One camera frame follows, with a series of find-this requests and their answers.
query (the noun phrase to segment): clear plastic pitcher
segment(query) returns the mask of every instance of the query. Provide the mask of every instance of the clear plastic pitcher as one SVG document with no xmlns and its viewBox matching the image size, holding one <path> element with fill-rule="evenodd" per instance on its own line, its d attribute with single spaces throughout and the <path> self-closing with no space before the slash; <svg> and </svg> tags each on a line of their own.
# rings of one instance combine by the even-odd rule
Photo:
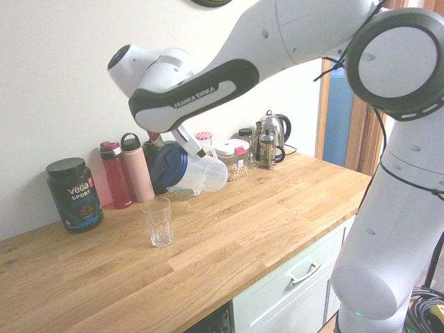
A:
<svg viewBox="0 0 444 333">
<path fill-rule="evenodd" d="M 188 155 L 175 142 L 162 147 L 156 157 L 151 177 L 153 182 L 160 182 L 165 187 L 216 192 L 227 182 L 228 169 L 215 157 Z"/>
<path fill-rule="evenodd" d="M 222 161 L 208 155 L 202 158 L 188 155 L 187 170 L 176 186 L 216 192 L 227 179 L 228 169 Z"/>
</svg>

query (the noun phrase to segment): protein powder tub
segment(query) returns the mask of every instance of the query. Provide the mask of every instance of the protein powder tub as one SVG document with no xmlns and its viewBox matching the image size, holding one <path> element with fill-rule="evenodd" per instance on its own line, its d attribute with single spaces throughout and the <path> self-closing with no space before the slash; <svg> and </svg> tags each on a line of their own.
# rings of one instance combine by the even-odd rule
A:
<svg viewBox="0 0 444 333">
<path fill-rule="evenodd" d="M 88 231 L 102 221 L 102 206 L 91 171 L 83 158 L 54 162 L 46 167 L 46 172 L 55 206 L 68 231 Z"/>
</svg>

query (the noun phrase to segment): drinking glass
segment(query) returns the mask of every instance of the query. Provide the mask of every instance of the drinking glass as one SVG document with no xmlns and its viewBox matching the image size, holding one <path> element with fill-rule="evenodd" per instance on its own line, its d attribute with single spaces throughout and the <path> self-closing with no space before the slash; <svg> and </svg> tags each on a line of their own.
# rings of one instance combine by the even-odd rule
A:
<svg viewBox="0 0 444 333">
<path fill-rule="evenodd" d="M 250 144 L 250 148 L 248 149 L 248 168 L 256 169 L 257 135 L 244 135 L 242 139 Z"/>
<path fill-rule="evenodd" d="M 155 197 L 142 204 L 141 210 L 150 230 L 151 242 L 156 247 L 169 245 L 173 241 L 171 204 L 168 198 Z"/>
</svg>

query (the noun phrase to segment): silver handle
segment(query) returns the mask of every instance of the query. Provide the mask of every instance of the silver handle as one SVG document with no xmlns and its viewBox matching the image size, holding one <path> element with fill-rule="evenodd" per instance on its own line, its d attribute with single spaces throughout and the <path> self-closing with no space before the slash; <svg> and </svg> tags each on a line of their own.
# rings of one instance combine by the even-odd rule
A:
<svg viewBox="0 0 444 333">
<path fill-rule="evenodd" d="M 304 276 L 300 277 L 300 278 L 296 278 L 294 277 L 291 273 L 289 273 L 289 277 L 291 278 L 291 284 L 294 286 L 306 279 L 308 279 L 310 276 L 312 276 L 313 274 L 315 274 L 315 272 L 321 267 L 321 264 L 317 264 L 312 262 L 310 265 L 310 268 L 313 268 L 312 270 L 310 270 L 307 274 L 305 274 Z"/>
</svg>

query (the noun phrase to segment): blue jug lid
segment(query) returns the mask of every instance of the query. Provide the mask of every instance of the blue jug lid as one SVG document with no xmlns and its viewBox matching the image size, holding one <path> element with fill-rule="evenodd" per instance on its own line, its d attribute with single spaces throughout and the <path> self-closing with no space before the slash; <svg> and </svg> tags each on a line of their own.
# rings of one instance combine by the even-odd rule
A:
<svg viewBox="0 0 444 333">
<path fill-rule="evenodd" d="M 160 182 L 171 187 L 180 182 L 187 170 L 188 154 L 177 142 L 166 144 L 160 149 L 150 172 L 151 182 Z"/>
</svg>

